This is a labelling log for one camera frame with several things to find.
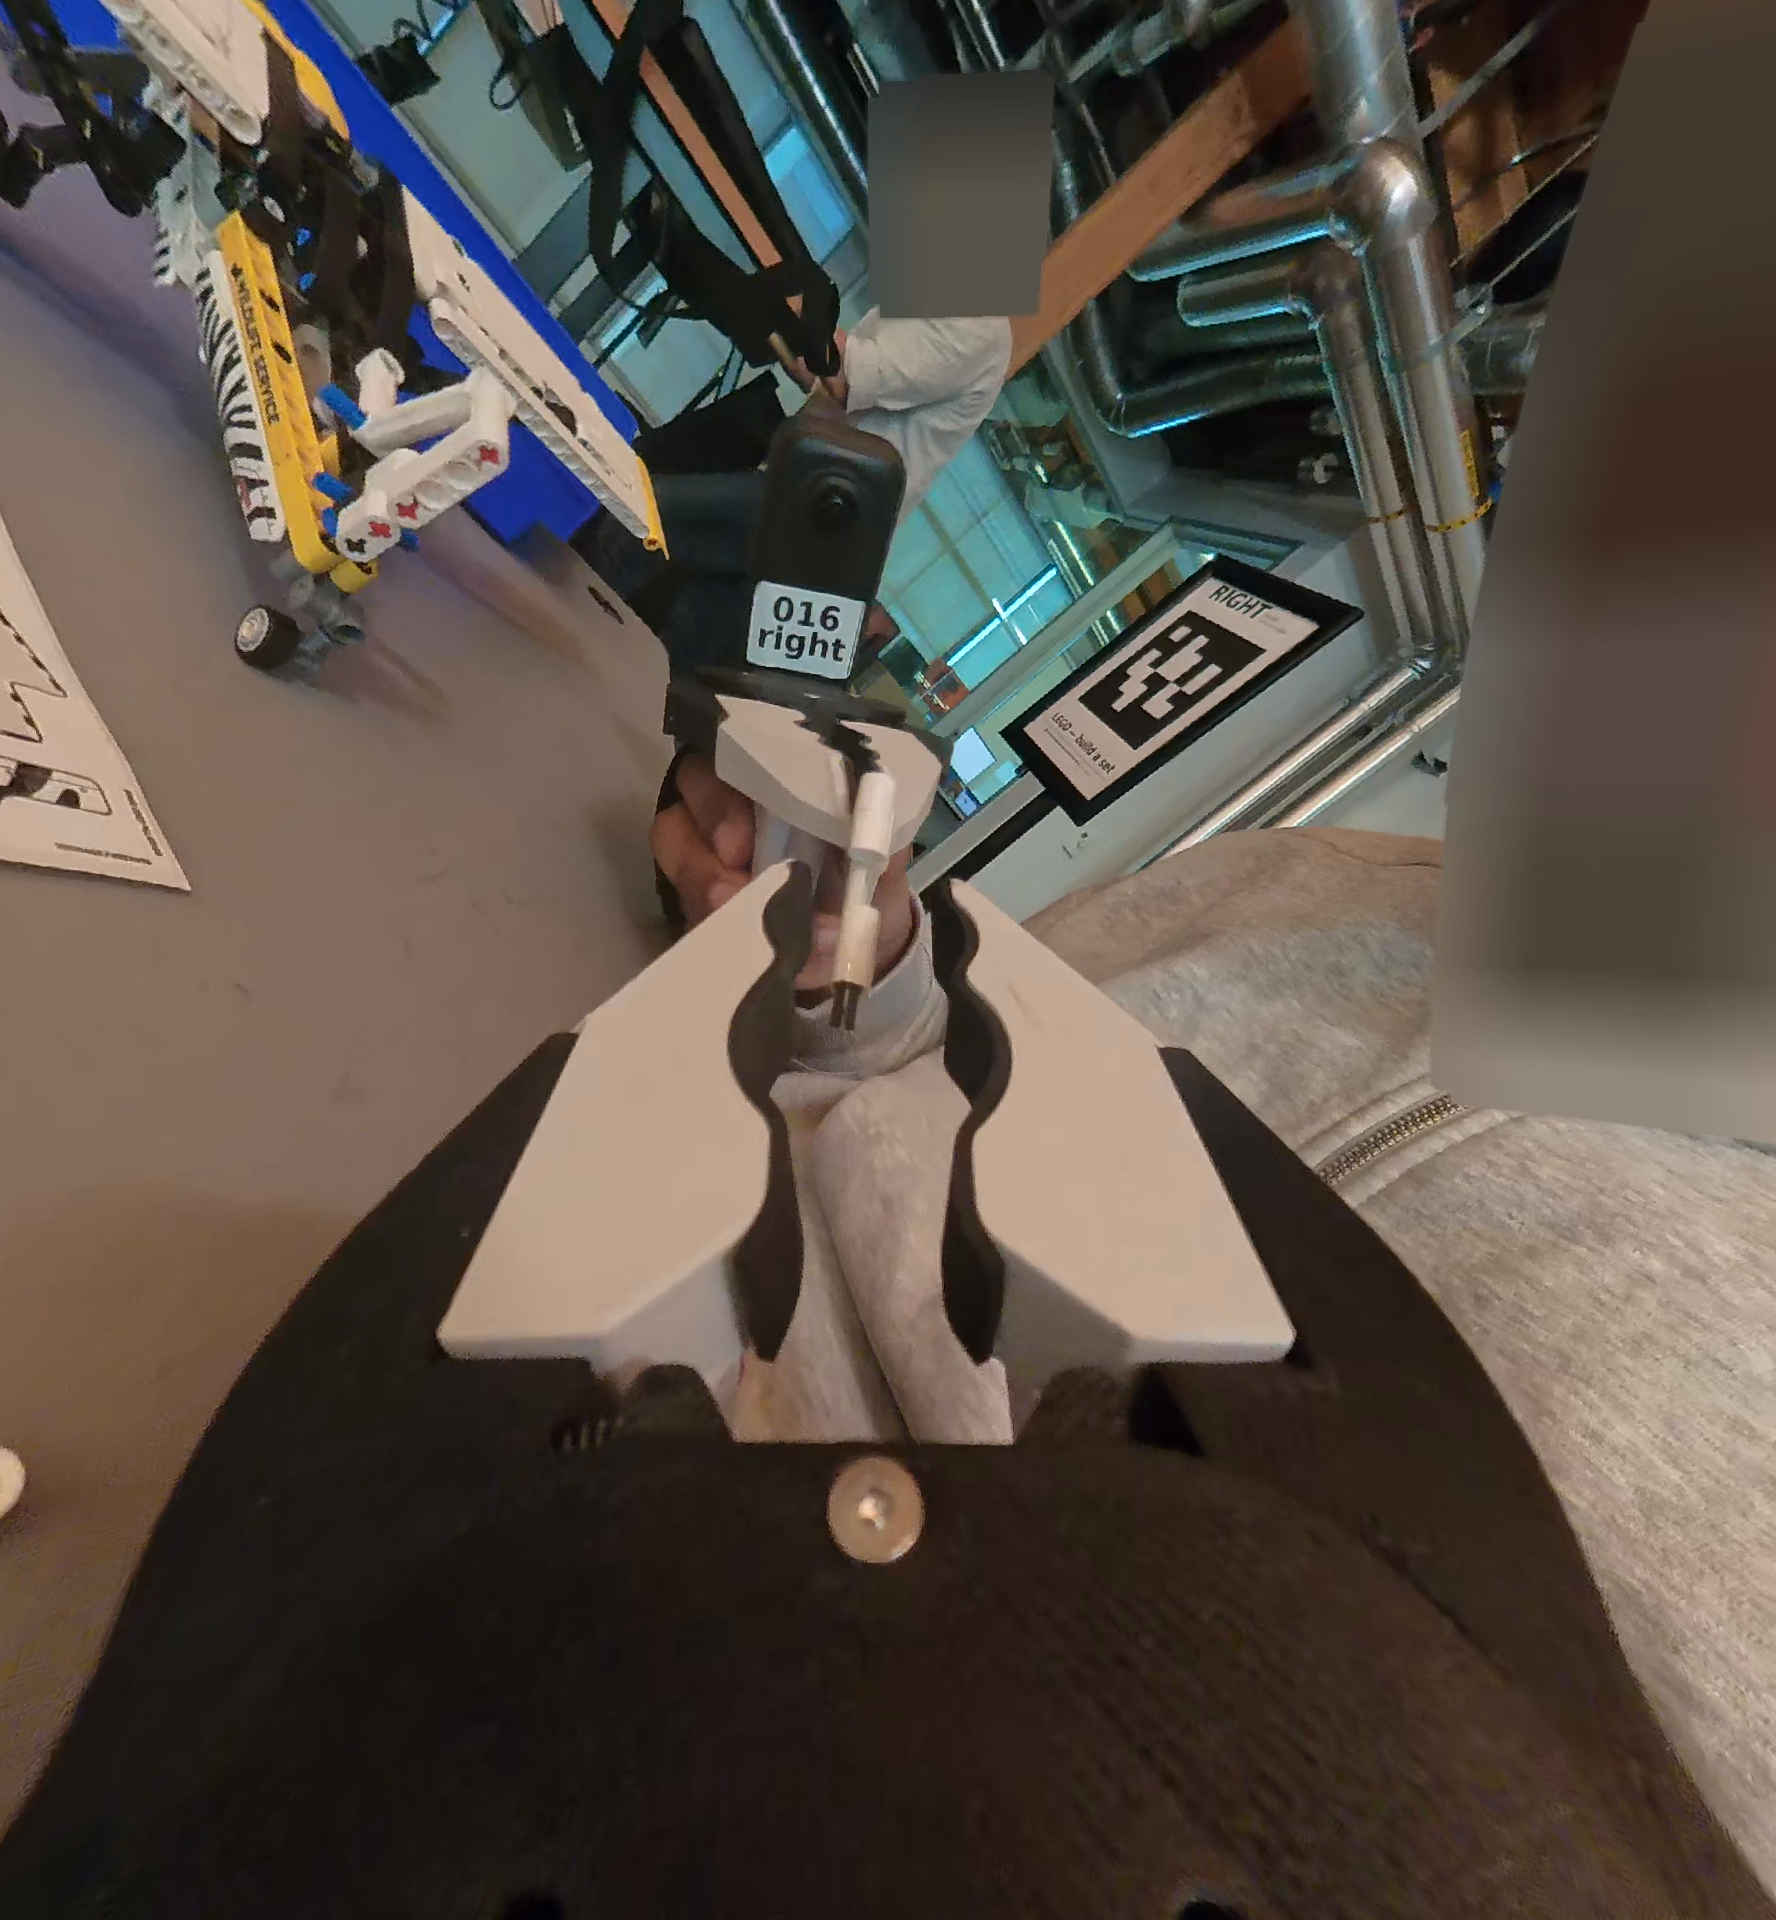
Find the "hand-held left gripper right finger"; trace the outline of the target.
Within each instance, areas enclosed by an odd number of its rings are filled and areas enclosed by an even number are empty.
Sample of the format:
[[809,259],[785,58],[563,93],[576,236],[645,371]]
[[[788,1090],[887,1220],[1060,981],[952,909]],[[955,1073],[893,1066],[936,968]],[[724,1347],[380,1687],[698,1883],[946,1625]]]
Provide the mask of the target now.
[[943,1210],[943,1305],[1024,1422],[1066,1372],[1275,1364],[1292,1320],[1196,1131],[1201,1082],[969,883],[930,890],[966,1098]]

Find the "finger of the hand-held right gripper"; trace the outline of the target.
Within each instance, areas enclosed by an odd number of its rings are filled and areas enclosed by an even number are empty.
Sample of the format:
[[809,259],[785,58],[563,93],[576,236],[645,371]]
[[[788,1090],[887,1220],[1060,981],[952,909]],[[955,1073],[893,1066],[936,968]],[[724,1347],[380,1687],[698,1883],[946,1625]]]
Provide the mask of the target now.
[[943,762],[920,733],[863,733],[863,838],[871,850],[900,853],[922,828],[943,775]]
[[749,873],[782,860],[815,877],[815,903],[843,906],[851,879],[855,775],[801,711],[788,707],[720,707],[716,775],[756,817]]

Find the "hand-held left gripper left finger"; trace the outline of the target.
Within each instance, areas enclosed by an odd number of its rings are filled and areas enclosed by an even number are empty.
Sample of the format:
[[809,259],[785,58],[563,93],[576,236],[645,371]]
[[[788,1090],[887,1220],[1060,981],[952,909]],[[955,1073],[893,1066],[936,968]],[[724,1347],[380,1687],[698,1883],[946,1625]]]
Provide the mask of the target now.
[[782,863],[599,1004],[437,1323],[449,1357],[691,1370],[717,1400],[775,1357],[805,1235],[772,1098],[814,877]]

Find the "white lego connector assembly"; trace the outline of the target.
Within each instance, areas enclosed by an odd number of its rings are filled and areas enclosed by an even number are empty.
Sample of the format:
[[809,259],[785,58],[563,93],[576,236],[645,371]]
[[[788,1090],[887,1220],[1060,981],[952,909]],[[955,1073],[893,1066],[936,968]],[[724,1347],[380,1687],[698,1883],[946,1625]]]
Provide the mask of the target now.
[[897,834],[897,782],[884,769],[867,769],[855,782],[854,817],[845,848],[840,928],[834,942],[828,1024],[851,1033],[855,1011],[877,975],[880,946],[880,877],[890,863]]

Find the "lego airplane model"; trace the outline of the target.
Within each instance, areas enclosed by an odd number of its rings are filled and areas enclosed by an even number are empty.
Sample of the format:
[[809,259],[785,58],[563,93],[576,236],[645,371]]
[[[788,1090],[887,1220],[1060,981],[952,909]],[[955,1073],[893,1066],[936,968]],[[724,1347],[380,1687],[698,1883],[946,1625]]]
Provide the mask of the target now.
[[155,276],[195,303],[218,445],[279,600],[237,658],[298,678],[362,638],[358,593],[394,548],[508,475],[514,432],[667,553],[648,469],[463,239],[365,146],[322,67],[267,4],[109,4],[109,45],[51,4],[4,4],[17,83],[0,110],[0,203],[84,167],[155,223]]

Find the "person's right hand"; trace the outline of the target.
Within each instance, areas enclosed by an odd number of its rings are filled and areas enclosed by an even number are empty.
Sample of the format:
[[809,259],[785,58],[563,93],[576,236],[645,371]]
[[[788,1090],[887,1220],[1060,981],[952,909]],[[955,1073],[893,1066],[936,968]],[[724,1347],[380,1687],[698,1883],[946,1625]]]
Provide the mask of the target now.
[[648,828],[657,899],[675,936],[710,920],[753,879],[756,805],[700,749],[677,749]]

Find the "blue plastic bin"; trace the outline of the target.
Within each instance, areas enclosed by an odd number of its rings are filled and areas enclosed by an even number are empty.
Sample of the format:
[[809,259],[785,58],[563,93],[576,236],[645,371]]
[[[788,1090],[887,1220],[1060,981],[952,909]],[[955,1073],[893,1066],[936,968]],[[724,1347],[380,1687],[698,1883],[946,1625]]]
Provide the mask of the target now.
[[[482,265],[497,288],[540,332],[543,344],[564,361],[564,370],[589,390],[590,403],[603,417],[632,439],[633,417],[625,413],[622,400],[612,393],[606,377],[590,370],[589,354],[547,312],[547,303],[535,296],[517,270],[517,259],[501,244],[501,236],[479,217],[479,204],[456,184],[420,129],[380,102],[326,12],[316,4],[267,4],[264,9],[298,53],[322,74],[345,116],[355,146],[380,162],[413,195],[419,195],[463,254]],[[501,541],[527,536],[535,527],[570,540],[589,517],[596,514],[596,497],[540,448],[527,430],[514,436],[508,475],[494,481],[479,499],[482,505],[472,508],[475,520],[482,520]]]

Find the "black standing desk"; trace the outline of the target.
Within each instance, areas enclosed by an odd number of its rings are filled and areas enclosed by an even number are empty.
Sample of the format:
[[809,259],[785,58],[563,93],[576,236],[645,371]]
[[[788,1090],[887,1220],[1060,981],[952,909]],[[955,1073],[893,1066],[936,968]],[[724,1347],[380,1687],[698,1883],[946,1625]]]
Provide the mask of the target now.
[[589,156],[589,254],[621,299],[661,276],[675,319],[747,365],[840,370],[840,295],[782,204],[706,35],[684,4],[589,4],[608,35],[563,28],[563,103]]

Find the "grey zip sweatshirt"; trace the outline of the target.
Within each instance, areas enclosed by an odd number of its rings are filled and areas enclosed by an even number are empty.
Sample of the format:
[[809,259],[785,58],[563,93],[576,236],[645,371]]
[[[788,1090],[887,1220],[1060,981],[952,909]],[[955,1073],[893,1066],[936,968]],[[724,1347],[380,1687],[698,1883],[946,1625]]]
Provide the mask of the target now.
[[1307,1337],[1040,1403],[922,1915],[1776,1916],[1776,1147],[1441,1092],[1441,848],[1210,838],[1031,930],[1216,1079]]

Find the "silver metal pipes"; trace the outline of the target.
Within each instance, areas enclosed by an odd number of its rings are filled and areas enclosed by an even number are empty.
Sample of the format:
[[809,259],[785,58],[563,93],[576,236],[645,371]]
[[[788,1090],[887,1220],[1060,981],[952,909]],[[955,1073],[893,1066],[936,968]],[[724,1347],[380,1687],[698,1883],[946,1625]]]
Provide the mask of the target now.
[[[1201,276],[1210,303],[1193,318],[1209,329],[1310,324],[1408,671],[1457,684],[1496,505],[1465,361],[1480,324],[1457,303],[1395,5],[1288,4],[1287,14],[1307,35],[1310,103],[1122,276]],[[1063,332],[1112,436],[1150,439],[1287,399],[1282,361],[1122,387],[1099,296]]]

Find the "zebra sticker sheet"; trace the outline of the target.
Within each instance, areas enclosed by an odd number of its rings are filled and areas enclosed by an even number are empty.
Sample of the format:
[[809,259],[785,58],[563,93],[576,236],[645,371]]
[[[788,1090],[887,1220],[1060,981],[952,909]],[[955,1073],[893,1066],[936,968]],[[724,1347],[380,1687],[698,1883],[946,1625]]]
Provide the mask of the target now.
[[187,894],[0,514],[0,863]]

